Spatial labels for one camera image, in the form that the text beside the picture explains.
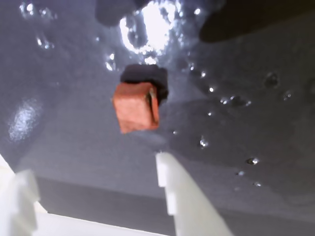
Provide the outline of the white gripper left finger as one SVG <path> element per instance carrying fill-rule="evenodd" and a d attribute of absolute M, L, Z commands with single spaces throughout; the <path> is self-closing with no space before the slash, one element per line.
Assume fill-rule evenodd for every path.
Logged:
<path fill-rule="evenodd" d="M 35 203 L 39 200 L 34 173 L 18 172 L 0 192 L 0 234 L 31 236 L 37 229 Z"/>

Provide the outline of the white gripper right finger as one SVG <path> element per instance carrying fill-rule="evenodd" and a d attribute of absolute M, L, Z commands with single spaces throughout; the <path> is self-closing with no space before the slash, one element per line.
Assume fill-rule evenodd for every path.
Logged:
<path fill-rule="evenodd" d="M 187 170 L 170 153 L 156 154 L 157 179 L 177 236 L 231 236 L 233 232 Z"/>

